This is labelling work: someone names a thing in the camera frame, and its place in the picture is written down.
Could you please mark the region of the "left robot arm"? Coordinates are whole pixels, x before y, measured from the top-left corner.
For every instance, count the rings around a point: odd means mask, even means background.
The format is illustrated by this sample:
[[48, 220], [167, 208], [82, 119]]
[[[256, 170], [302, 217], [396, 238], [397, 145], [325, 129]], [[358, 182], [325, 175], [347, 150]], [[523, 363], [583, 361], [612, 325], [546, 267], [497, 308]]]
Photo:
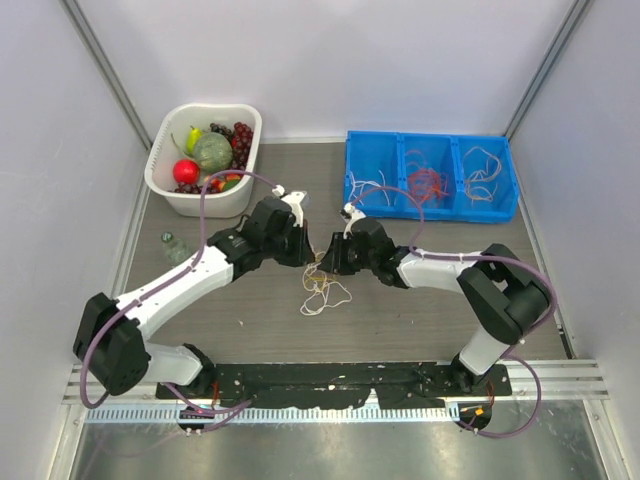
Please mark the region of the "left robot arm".
[[161, 277], [116, 299], [93, 296], [85, 306], [73, 351], [81, 375], [93, 375], [110, 396], [142, 381], [205, 397], [215, 367], [199, 349], [151, 343], [154, 333], [204, 295], [274, 260], [289, 267], [314, 260], [304, 219], [306, 193], [294, 191], [259, 201], [240, 227], [209, 237], [203, 249]]

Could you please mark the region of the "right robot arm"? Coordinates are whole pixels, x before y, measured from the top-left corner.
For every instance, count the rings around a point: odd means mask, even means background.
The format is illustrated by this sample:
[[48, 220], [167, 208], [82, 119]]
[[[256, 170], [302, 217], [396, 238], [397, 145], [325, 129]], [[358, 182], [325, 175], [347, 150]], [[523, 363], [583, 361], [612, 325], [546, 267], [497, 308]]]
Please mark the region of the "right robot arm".
[[539, 272], [502, 244], [479, 253], [444, 254], [399, 246], [377, 220], [355, 221], [333, 234], [319, 269], [349, 276], [368, 270], [384, 285], [431, 288], [465, 297], [479, 321], [471, 339], [451, 362], [457, 391], [472, 395], [510, 348], [551, 312], [551, 287]]

